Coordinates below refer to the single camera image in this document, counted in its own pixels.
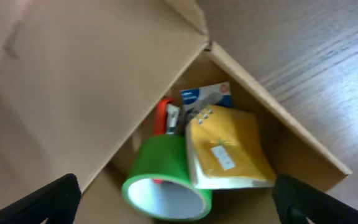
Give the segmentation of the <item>orange black stapler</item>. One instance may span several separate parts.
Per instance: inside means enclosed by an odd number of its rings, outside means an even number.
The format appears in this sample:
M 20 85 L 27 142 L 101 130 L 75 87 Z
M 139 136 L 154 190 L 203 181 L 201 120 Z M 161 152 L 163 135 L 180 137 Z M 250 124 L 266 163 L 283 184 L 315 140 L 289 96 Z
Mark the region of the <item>orange black stapler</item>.
M 155 110 L 153 135 L 175 134 L 180 108 L 173 104 L 173 98 L 163 98 Z

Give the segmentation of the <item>yellow sticky note pad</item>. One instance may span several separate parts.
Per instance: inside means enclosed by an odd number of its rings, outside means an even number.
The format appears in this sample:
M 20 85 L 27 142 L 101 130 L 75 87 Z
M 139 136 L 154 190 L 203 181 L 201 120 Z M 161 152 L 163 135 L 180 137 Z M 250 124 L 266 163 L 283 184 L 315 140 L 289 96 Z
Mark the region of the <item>yellow sticky note pad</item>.
M 256 117 L 211 105 L 185 129 L 188 168 L 197 189 L 272 187 L 276 174 L 260 143 Z

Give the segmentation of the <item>brown cardboard box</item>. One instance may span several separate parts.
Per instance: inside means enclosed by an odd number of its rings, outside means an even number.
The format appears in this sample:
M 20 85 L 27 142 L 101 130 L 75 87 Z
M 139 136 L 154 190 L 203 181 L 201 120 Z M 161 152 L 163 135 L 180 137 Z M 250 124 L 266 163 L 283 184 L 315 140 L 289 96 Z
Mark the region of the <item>brown cardboard box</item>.
M 351 171 L 210 40 L 194 1 L 0 1 L 0 209 L 76 175 L 76 223 L 152 223 L 121 195 L 157 102 L 229 81 L 275 172 L 327 191 Z

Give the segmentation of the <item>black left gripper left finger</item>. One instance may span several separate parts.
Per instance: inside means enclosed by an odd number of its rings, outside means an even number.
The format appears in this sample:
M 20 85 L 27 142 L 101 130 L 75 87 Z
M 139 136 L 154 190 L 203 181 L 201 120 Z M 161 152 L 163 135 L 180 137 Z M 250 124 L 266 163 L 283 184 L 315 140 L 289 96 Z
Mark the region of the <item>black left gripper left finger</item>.
M 0 210 L 0 224 L 71 224 L 81 200 L 76 175 L 66 174 Z

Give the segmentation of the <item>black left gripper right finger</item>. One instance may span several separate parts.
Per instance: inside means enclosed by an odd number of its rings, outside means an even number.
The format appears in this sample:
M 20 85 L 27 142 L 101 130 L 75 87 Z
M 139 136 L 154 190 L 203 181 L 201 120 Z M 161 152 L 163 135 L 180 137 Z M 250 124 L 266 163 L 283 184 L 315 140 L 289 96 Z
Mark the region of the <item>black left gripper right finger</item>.
M 277 177 L 273 201 L 284 224 L 358 224 L 358 210 L 289 175 Z

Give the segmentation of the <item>green tape roll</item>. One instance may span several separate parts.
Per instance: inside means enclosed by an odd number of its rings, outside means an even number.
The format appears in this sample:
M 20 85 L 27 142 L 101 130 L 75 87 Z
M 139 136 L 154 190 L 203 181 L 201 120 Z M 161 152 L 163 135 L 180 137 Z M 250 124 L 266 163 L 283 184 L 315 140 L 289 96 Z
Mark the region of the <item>green tape roll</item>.
M 212 207 L 212 191 L 192 185 L 186 140 L 176 135 L 152 136 L 141 144 L 122 196 L 139 212 L 169 221 L 199 220 Z

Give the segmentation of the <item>blue white staples box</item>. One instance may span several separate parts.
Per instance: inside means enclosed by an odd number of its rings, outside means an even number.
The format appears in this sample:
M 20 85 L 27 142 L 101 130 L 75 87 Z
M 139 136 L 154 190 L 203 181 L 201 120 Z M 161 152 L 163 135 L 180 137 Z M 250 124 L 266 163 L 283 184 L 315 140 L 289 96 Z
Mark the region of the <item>blue white staples box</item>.
M 183 109 L 186 115 L 199 110 L 202 103 L 232 108 L 232 95 L 229 82 L 191 88 L 180 91 Z

